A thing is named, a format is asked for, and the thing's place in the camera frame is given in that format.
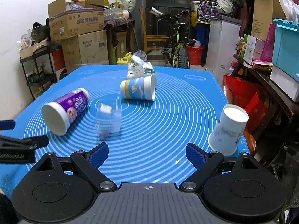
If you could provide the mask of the tissue pack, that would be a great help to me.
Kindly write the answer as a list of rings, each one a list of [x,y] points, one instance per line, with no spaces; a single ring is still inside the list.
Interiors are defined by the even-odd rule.
[[[155,74],[151,62],[143,61],[140,57],[133,55],[127,64],[127,79],[141,78]]]

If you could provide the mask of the red bucket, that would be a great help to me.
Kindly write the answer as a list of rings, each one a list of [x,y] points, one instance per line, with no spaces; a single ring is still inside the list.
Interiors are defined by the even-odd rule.
[[[200,65],[202,60],[203,48],[187,46],[186,49],[189,55],[189,63],[191,65]]]

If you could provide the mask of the white freezer cabinet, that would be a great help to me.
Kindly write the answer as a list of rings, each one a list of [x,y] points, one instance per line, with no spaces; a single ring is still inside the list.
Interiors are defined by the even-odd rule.
[[[206,65],[219,84],[222,84],[224,75],[231,74],[241,23],[238,19],[226,16],[210,21]]]

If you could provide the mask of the teal plastic storage bin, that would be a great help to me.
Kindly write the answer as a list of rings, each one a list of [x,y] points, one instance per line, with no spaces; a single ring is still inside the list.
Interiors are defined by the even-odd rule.
[[[298,22],[274,19],[275,41],[272,64],[298,82],[299,32]]]

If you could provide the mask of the wooden chair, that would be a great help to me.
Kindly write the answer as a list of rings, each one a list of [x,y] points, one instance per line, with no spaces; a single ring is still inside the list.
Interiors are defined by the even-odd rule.
[[[142,7],[139,7],[139,14],[142,27],[142,37],[143,37],[143,51],[148,54],[151,51],[161,50],[161,43],[165,44],[168,36],[166,35],[147,35],[144,15],[142,12]]]

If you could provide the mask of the yellow oil jug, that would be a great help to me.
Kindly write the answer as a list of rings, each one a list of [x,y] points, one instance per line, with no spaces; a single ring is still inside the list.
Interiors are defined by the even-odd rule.
[[[132,58],[132,55],[133,55],[132,52],[126,53],[126,55],[124,57],[118,58],[117,64],[118,65],[128,64],[128,62]]]

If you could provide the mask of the green white product box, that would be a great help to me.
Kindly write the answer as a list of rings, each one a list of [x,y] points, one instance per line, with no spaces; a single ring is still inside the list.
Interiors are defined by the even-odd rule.
[[[249,65],[253,64],[254,60],[259,60],[264,48],[264,41],[245,34],[240,57]]]

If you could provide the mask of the purple paper cup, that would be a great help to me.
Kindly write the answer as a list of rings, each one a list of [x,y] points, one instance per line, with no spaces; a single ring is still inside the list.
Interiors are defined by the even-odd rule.
[[[77,88],[56,100],[46,103],[41,108],[41,114],[46,126],[52,133],[63,136],[70,125],[87,108],[90,95],[85,88]]]

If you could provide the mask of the dark wooden side table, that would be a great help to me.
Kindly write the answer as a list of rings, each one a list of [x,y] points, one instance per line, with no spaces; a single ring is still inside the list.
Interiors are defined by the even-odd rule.
[[[139,50],[135,34],[135,23],[136,21],[133,19],[106,20],[104,22],[104,29],[107,34],[107,51],[110,65],[117,64],[117,52],[113,49],[120,43],[118,33],[126,33],[125,52],[136,52]]]

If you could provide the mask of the black green bicycle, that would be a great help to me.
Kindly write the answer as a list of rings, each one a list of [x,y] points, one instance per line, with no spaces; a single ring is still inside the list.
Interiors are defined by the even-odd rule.
[[[172,67],[189,69],[189,55],[186,47],[190,39],[190,23],[181,22],[180,18],[190,18],[192,11],[185,9],[178,14],[162,13],[151,7],[149,12],[156,16],[158,21],[167,21],[169,25],[169,31],[166,35],[168,39],[165,44],[161,43],[162,55]]]

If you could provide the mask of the red gift bag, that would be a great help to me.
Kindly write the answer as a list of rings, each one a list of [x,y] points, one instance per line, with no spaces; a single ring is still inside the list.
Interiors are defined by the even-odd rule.
[[[247,130],[250,134],[254,134],[269,112],[265,105],[261,85],[224,75],[223,86],[227,86],[232,91],[236,105],[247,112],[249,116]]]

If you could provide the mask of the tall brown cardboard box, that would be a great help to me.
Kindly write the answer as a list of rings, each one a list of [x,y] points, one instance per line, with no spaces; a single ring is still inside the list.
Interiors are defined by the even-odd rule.
[[[286,19],[279,0],[254,0],[251,35],[265,41],[274,19]]]

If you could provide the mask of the white landscape paper cup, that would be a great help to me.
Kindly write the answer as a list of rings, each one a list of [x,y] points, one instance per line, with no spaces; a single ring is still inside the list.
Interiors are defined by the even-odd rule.
[[[233,104],[225,105],[208,137],[209,147],[224,156],[233,155],[248,120],[249,116],[243,108]]]

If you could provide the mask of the lower cardboard box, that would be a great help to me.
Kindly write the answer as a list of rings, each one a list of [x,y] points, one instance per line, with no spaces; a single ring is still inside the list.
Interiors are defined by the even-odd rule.
[[[109,64],[105,30],[64,39],[61,45],[68,73],[85,65]]]

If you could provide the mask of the clear plastic cup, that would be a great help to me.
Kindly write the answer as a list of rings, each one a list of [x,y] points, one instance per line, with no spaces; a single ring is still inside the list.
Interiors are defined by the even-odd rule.
[[[96,103],[96,132],[100,140],[121,131],[122,106],[119,97],[101,99]]]

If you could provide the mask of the black metal shelf rack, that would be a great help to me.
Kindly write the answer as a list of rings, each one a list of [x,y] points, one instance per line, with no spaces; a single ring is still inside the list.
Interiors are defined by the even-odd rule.
[[[42,65],[38,66],[37,58],[42,57],[44,55],[48,56],[51,73],[45,72]],[[45,85],[47,83],[50,83],[50,85],[52,85],[57,82],[57,76],[54,72],[53,60],[51,59],[51,50],[49,46],[38,46],[38,48],[35,51],[33,51],[31,55],[20,56],[19,61],[21,63],[23,73],[26,79],[26,85],[29,88],[33,100],[36,99],[36,95],[33,93],[31,88],[41,88],[41,91],[39,93],[40,95],[47,90],[45,88]],[[34,62],[35,68],[31,71],[26,72],[24,64],[30,61]]]

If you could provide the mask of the pink plastic stand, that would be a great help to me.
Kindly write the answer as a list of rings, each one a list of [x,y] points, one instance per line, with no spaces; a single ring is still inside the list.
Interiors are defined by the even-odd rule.
[[[274,23],[271,23],[267,38],[264,41],[264,47],[260,57],[260,60],[262,62],[272,62],[274,41],[275,41],[275,29],[276,29],[276,25]]]

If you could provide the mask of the blue white paper cup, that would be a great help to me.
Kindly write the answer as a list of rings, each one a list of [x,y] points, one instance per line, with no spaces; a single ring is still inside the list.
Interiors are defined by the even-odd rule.
[[[120,93],[127,100],[155,100],[157,79],[155,75],[123,80]]]

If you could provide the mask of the top printed cardboard box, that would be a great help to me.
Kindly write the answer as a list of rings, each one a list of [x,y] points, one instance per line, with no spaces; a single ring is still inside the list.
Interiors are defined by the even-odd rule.
[[[52,41],[104,29],[104,8],[84,8],[65,0],[55,0],[48,5],[49,29]]]

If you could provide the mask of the blue silicone mat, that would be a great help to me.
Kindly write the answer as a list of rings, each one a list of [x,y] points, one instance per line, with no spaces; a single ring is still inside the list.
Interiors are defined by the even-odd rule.
[[[155,72],[154,102],[126,101],[120,94],[126,66],[80,67],[24,109],[15,120],[15,128],[3,135],[20,139],[47,135],[49,144],[36,150],[36,159],[46,152],[59,157],[77,150],[87,152],[100,143],[98,105],[115,101],[122,110],[121,130],[105,139],[109,156],[100,171],[116,184],[180,184],[195,171],[186,158],[186,145],[194,143],[210,150],[208,136],[228,100],[210,72],[171,67],[156,67]],[[77,88],[89,92],[89,105],[65,135],[57,136],[45,125],[41,108]]]

